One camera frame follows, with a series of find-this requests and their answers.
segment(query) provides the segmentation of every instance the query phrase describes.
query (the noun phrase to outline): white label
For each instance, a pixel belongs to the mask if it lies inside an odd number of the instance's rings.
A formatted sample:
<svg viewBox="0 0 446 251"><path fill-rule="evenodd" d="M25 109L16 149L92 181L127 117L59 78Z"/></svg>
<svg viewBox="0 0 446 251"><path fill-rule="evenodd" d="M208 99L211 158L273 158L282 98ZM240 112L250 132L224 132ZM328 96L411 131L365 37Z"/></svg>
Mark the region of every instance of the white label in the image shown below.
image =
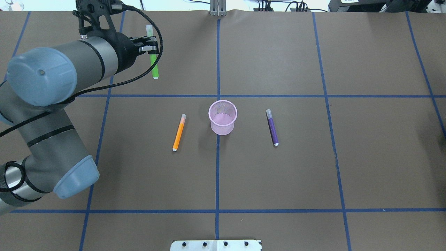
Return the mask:
<svg viewBox="0 0 446 251"><path fill-rule="evenodd" d="M342 6L338 8L338 12L347 12L350 6Z"/></svg>

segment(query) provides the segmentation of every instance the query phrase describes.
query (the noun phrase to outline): green marker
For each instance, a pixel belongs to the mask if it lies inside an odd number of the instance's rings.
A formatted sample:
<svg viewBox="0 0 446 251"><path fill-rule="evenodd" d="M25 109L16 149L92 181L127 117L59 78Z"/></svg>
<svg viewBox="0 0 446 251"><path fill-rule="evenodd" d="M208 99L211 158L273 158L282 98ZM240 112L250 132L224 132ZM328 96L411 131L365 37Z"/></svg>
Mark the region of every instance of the green marker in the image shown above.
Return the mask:
<svg viewBox="0 0 446 251"><path fill-rule="evenodd" d="M153 35L153 27L151 25L146 25L145 29L147 31L147 37L152 37ZM150 55L150 65L152 66L153 63L155 63L155 60L157 59L156 54L149 54ZM152 77L153 79L158 79L159 77L158 73L158 65L155 65L155 67L152 69Z"/></svg>

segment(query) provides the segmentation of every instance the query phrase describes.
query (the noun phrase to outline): light blue joint cap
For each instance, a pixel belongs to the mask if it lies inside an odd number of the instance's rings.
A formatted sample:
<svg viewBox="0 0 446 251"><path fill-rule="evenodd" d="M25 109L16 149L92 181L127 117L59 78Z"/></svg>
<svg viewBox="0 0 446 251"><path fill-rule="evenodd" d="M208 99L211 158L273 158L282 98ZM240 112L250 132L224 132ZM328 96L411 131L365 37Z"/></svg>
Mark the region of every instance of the light blue joint cap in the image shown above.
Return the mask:
<svg viewBox="0 0 446 251"><path fill-rule="evenodd" d="M37 106L64 101L73 94L78 81L71 60L62 52L47 47L13 57L6 75L17 96Z"/></svg>
<svg viewBox="0 0 446 251"><path fill-rule="evenodd" d="M13 126L14 125L14 123L11 123L9 120L7 120L3 115L1 115L1 113L0 113L0 121L5 123L5 124L7 124L7 125L9 125L9 126Z"/></svg>
<svg viewBox="0 0 446 251"><path fill-rule="evenodd" d="M61 199L69 198L90 187L99 179L99 172L91 155L83 158L57 182L53 192Z"/></svg>

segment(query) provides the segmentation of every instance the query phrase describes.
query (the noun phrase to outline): marker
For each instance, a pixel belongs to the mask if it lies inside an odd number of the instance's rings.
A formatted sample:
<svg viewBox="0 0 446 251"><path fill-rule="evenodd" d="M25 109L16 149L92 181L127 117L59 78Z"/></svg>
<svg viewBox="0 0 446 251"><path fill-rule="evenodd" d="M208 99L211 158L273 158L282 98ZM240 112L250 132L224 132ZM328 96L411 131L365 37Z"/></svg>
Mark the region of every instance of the marker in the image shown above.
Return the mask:
<svg viewBox="0 0 446 251"><path fill-rule="evenodd" d="M175 142L173 143L172 151L176 152L178 150L178 145L180 144L181 134L183 133L184 122L186 121L186 114L181 115L180 125L178 126L177 136L175 137Z"/></svg>
<svg viewBox="0 0 446 251"><path fill-rule="evenodd" d="M145 30L147 32L147 37L153 37L153 26L152 25L146 25L145 26ZM153 65L153 63L155 63L155 60L157 59L156 54L149 54L150 55L150 66ZM152 77L153 79L158 79L159 77L159 73L158 73L158 65L155 65L155 67L152 69Z"/></svg>
<svg viewBox="0 0 446 251"><path fill-rule="evenodd" d="M269 132L271 133L271 139L273 140L273 144L275 146L279 145L279 140L277 139L276 128L274 127L273 115L271 114L271 110L266 110L266 117L268 118L268 126Z"/></svg>

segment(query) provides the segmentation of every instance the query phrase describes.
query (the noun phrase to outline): black ring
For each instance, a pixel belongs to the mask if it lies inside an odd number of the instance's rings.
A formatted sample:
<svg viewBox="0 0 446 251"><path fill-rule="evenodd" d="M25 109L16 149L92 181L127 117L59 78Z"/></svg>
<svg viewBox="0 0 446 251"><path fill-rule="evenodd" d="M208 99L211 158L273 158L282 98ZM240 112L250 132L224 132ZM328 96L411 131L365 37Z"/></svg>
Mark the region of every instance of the black ring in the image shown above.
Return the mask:
<svg viewBox="0 0 446 251"><path fill-rule="evenodd" d="M20 178L19 184L15 185L15 186L13 186L11 188L8 186L8 182L6 181L6 171L10 167L18 168L20 170L20 173L21 173L21 178ZM7 162L6 165L5 165L5 168L4 168L4 177L3 177L4 178L4 182L5 182L7 188L0 188L0 192L12 192L12 191L18 189L25 182L25 176L26 176L25 175L25 168L22 165L17 164L14 161Z"/></svg>

